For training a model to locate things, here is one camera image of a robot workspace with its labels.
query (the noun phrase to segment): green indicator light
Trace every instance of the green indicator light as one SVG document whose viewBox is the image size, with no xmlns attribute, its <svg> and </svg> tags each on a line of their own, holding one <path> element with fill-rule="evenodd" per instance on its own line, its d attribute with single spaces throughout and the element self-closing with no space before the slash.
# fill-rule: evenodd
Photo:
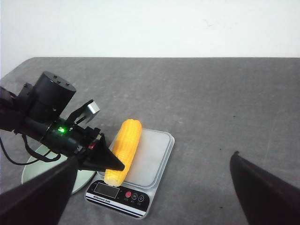
<svg viewBox="0 0 300 225">
<path fill-rule="evenodd" d="M 65 128 L 63 128 L 63 127 L 59 127 L 57 130 L 58 130 L 59 132 L 61 132 L 61 133 L 67 132 L 67 130 L 66 130 Z"/>
</svg>

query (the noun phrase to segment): gray fabric surface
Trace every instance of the gray fabric surface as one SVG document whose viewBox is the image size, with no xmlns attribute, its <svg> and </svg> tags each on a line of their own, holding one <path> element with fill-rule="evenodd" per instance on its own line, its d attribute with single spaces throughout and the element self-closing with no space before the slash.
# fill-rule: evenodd
<svg viewBox="0 0 300 225">
<path fill-rule="evenodd" d="M 86 202 L 85 187 L 70 198 L 60 225 L 247 224 L 229 171 L 237 150 L 300 187 L 299 59 L 32 58 L 1 85 L 19 93 L 44 70 L 77 89 L 62 117 L 97 102 L 101 112 L 90 126 L 101 128 L 108 143 L 127 118 L 176 140 L 145 219 Z M 27 160 L 19 136 L 1 136 L 12 158 Z M 1 156 L 2 192 L 20 184 L 22 169 Z"/>
</svg>

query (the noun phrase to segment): round base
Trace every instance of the round base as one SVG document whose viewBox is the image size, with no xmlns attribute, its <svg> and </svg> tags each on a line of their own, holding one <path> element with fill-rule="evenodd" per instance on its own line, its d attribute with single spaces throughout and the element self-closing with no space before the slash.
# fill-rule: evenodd
<svg viewBox="0 0 300 225">
<path fill-rule="evenodd" d="M 49 149 L 44 146 L 41 145 L 36 152 L 43 155 L 45 154 Z M 53 158 L 57 156 L 54 152 L 50 152 L 47 157 L 48 158 Z M 30 164 L 30 165 L 26 165 L 23 169 L 22 172 L 22 179 L 21 179 L 21 183 L 25 183 L 29 180 L 31 180 L 32 178 L 42 174 L 43 172 L 46 172 L 47 170 L 55 167 L 56 165 L 58 165 L 59 163 L 62 163 L 63 161 L 65 161 L 67 159 L 66 156 L 61 155 L 60 159 L 55 161 L 55 162 L 50 162 L 50 163 L 45 163 L 43 161 L 37 161 L 36 163 Z M 35 160 L 34 157 L 30 157 L 28 162 L 31 162 Z M 74 194 L 75 192 L 79 191 L 85 184 L 87 184 L 89 182 L 89 180 L 95 175 L 95 171 L 87 171 L 87 170 L 78 170 L 77 172 L 77 177 L 76 177 L 76 181 L 72 190 L 72 194 Z"/>
</svg>

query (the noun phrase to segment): kitchen scale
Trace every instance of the kitchen scale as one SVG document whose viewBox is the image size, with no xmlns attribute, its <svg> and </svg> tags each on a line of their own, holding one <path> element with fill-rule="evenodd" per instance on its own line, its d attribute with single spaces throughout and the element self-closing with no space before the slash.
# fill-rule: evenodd
<svg viewBox="0 0 300 225">
<path fill-rule="evenodd" d="M 85 199 L 134 218 L 144 218 L 150 209 L 175 139 L 167 132 L 143 129 L 135 157 L 125 181 L 119 187 L 104 183 L 97 172 Z"/>
</svg>

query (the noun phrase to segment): ear of corn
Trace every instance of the ear of corn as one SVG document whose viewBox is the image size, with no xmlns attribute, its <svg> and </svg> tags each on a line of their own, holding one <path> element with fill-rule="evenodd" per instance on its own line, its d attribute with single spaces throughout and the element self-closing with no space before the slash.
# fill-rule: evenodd
<svg viewBox="0 0 300 225">
<path fill-rule="evenodd" d="M 105 171 L 104 182 L 115 187 L 120 186 L 130 169 L 135 151 L 142 133 L 142 124 L 138 120 L 128 119 L 123 122 L 116 142 L 113 146 L 113 154 L 124 164 L 123 171 Z"/>
</svg>

